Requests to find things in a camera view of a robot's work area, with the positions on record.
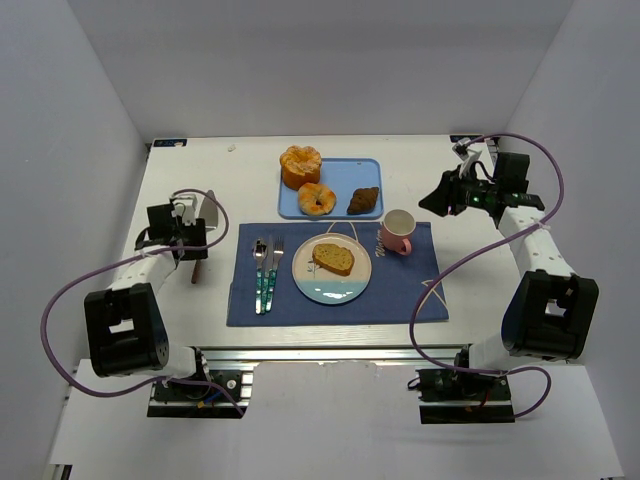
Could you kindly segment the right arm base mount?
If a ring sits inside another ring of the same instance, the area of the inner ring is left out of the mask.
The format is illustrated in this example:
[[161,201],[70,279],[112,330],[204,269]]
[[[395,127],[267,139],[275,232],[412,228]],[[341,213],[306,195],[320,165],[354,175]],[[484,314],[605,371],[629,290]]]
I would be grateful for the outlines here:
[[407,390],[418,394],[423,425],[515,422],[511,390],[505,377],[444,368],[419,369],[407,382]]

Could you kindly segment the pink mug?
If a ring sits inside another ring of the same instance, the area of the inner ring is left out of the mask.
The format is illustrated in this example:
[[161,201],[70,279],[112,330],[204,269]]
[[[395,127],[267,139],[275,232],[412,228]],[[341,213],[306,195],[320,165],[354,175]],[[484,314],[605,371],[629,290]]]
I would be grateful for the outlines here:
[[382,221],[381,242],[387,250],[408,256],[412,253],[410,239],[415,228],[416,221],[408,211],[390,210]]

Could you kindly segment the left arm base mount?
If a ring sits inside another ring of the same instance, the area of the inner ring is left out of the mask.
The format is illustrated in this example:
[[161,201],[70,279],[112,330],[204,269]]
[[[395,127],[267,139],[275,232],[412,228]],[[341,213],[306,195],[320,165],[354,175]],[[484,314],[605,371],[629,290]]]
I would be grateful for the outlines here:
[[204,350],[207,379],[218,384],[238,404],[239,412],[227,397],[210,386],[163,385],[151,388],[147,406],[149,418],[240,419],[251,398],[256,363],[235,358],[231,352]]

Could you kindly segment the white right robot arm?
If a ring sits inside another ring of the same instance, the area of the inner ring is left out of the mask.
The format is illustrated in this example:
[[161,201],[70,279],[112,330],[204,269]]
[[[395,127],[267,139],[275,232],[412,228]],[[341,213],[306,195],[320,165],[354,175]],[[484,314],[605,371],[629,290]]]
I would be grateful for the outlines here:
[[528,191],[530,159],[499,155],[493,174],[481,179],[476,152],[446,171],[419,205],[441,217],[466,208],[485,211],[508,241],[520,282],[504,313],[499,333],[465,347],[458,367],[477,373],[509,371],[535,360],[581,356],[599,296],[597,283],[566,262],[546,227],[545,206]]

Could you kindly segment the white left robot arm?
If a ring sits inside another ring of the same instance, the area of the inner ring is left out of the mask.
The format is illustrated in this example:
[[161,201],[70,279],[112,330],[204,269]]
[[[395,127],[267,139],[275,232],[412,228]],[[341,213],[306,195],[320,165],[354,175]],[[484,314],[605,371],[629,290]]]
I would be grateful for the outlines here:
[[149,225],[137,236],[133,261],[105,290],[84,300],[90,358],[100,377],[164,375],[195,379],[202,356],[170,342],[156,300],[181,262],[203,259],[206,222],[196,216],[193,194],[147,209]]

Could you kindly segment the sliced loaf bread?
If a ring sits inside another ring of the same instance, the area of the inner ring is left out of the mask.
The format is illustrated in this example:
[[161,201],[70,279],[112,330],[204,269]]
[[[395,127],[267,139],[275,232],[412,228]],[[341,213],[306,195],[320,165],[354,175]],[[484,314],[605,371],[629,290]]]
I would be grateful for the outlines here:
[[355,264],[355,257],[348,248],[332,243],[315,245],[312,259],[320,268],[339,276],[350,275]]

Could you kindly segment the spatula with wooden handle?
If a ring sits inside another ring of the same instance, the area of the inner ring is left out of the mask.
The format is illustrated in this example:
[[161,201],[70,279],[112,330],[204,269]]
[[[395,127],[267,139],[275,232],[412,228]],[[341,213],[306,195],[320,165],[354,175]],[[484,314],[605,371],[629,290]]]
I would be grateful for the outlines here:
[[[213,190],[208,190],[207,195],[202,201],[199,210],[199,217],[205,222],[205,231],[210,232],[214,231],[218,228],[219,224],[219,213],[217,204],[214,202],[215,193]],[[191,284],[195,285],[198,283],[200,278],[202,260],[198,259],[194,263],[194,267],[191,275]]]

